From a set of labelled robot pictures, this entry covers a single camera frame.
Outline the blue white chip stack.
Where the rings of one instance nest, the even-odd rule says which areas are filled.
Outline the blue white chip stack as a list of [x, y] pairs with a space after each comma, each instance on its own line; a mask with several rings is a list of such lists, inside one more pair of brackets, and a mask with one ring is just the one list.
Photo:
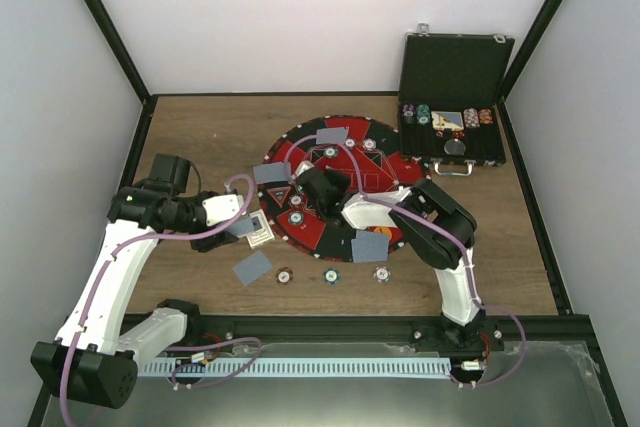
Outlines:
[[391, 271], [386, 266], [379, 266], [373, 271], [373, 278], [380, 283], [386, 283], [390, 280]]

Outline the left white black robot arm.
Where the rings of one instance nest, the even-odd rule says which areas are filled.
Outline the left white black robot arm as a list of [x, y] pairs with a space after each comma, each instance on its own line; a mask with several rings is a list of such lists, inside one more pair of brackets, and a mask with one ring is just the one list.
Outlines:
[[51, 342], [39, 342], [31, 364], [63, 405], [78, 401], [117, 409], [130, 397], [138, 372], [164, 351], [196, 349], [204, 339], [197, 305], [161, 302], [141, 323], [122, 329], [126, 309], [151, 253], [162, 241], [187, 242], [208, 252], [235, 242], [233, 222], [247, 213], [255, 184], [243, 175], [241, 195], [228, 179], [221, 193], [186, 193], [193, 164], [158, 154], [147, 177], [118, 190], [102, 246], [74, 309]]

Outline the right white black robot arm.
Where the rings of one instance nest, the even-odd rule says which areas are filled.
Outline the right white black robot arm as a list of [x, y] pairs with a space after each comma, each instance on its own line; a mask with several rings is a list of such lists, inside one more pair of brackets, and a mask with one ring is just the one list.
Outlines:
[[465, 350], [479, 339], [480, 300], [466, 273], [473, 266], [477, 222], [464, 207], [427, 178], [389, 192], [351, 192], [345, 174], [304, 161], [294, 180], [325, 220], [360, 231], [399, 229], [435, 271], [447, 343]]

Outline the playing card deck with box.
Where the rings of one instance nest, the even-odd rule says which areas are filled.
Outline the playing card deck with box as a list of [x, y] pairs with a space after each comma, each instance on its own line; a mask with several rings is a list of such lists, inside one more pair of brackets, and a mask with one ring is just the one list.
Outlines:
[[260, 229], [261, 224], [259, 220], [255, 220], [251, 216], [246, 216], [231, 224], [226, 229], [226, 232], [234, 235], [235, 237], [242, 238]]

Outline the red brown chip stack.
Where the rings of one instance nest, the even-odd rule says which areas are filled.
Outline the red brown chip stack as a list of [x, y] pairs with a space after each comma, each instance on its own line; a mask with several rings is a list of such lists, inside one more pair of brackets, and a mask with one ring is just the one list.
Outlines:
[[286, 285], [293, 280], [293, 271], [289, 268], [281, 268], [276, 273], [276, 281]]

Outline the dealt card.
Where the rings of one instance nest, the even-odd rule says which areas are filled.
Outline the dealt card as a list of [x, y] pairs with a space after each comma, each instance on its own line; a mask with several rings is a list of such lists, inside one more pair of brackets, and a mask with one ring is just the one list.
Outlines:
[[290, 167], [285, 162], [263, 163], [255, 166], [253, 176], [256, 184], [291, 182]]
[[349, 136], [349, 129], [346, 127], [321, 128], [316, 131], [315, 141], [317, 145], [345, 143]]
[[261, 251], [255, 251], [233, 267], [243, 286], [249, 286], [272, 269], [272, 263]]
[[354, 263], [384, 262], [388, 258], [389, 237], [384, 233], [358, 230], [351, 240]]

